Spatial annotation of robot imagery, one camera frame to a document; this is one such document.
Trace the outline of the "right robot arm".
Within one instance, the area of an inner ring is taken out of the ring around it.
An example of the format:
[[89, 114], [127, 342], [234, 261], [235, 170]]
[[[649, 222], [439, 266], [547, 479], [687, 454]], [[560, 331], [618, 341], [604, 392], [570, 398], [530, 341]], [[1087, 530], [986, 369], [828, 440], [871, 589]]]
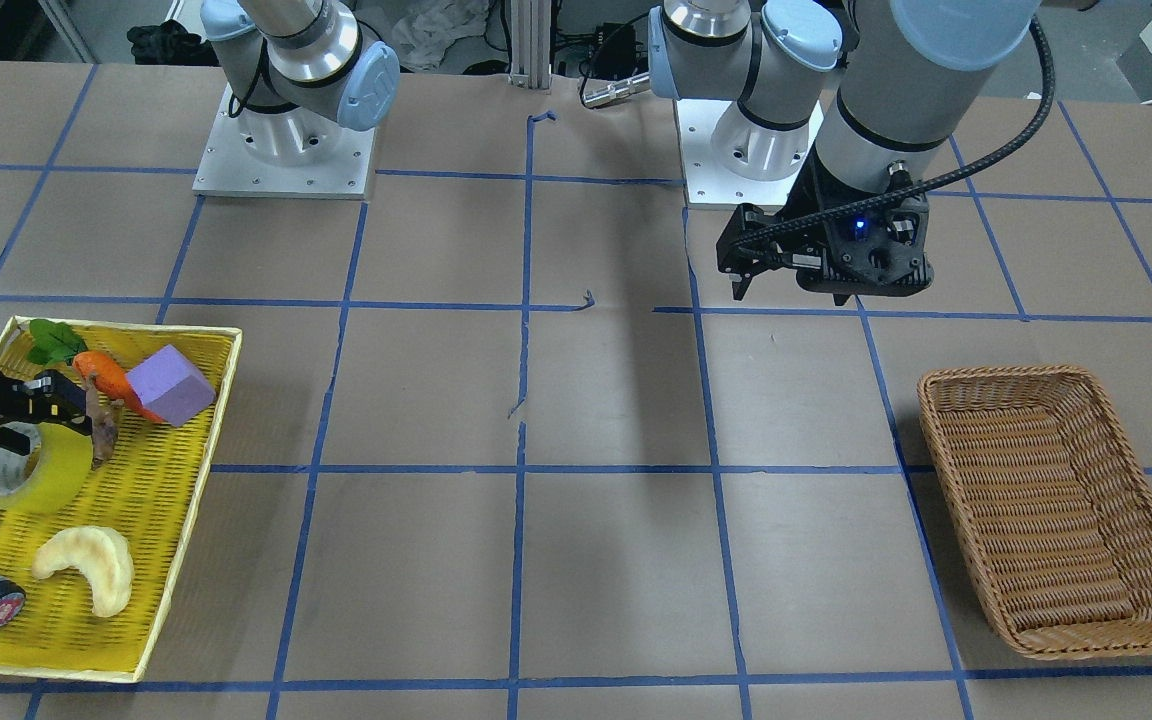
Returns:
[[[340, 1], [205, 1], [204, 36], [230, 91], [212, 122], [194, 191], [252, 199], [365, 199], [376, 127], [396, 100], [391, 46]], [[26, 456], [12, 420], [92, 435], [83, 389], [44, 370], [0, 372], [0, 450]]]

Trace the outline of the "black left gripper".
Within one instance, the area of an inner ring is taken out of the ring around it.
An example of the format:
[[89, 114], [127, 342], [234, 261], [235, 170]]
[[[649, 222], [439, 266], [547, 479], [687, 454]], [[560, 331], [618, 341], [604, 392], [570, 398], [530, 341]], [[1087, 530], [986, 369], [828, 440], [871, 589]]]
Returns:
[[[829, 259], [827, 223], [778, 232], [770, 238], [748, 237], [782, 222], [782, 218], [751, 202], [741, 202], [733, 210], [717, 240], [717, 270], [730, 278], [733, 301], [744, 301], [756, 275], [771, 270], [797, 270], [804, 283], [841, 282], [842, 272]], [[829, 293], [835, 306], [846, 306], [859, 290], [852, 285], [840, 285]]]

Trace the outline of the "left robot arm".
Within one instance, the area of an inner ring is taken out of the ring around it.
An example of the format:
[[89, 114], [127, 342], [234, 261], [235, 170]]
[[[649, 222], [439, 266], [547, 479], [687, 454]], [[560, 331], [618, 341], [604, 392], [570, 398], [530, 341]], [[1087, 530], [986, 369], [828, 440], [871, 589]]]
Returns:
[[[929, 290], [929, 194], [1014, 154], [1049, 118], [1058, 74], [1036, 1], [664, 1], [647, 13], [650, 86], [723, 101], [726, 165], [748, 179], [760, 147], [804, 132], [841, 74], [782, 209], [742, 200], [717, 240], [717, 270], [745, 300], [755, 278], [794, 270], [838, 304]], [[1010, 141], [955, 170], [929, 164], [998, 65], [1033, 41], [1041, 96]]]

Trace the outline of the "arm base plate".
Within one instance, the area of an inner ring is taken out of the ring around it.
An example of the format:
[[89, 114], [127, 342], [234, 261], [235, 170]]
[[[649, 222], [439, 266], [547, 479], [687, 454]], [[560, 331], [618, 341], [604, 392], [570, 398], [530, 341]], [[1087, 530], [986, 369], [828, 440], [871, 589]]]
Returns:
[[679, 147], [690, 209], [732, 210], [741, 202], [781, 209], [823, 124], [814, 104], [805, 126], [770, 129], [741, 113], [735, 101], [675, 103]]
[[303, 108], [282, 114], [244, 109], [228, 118], [221, 94], [192, 190], [229, 199], [366, 200], [376, 129], [353, 131]]

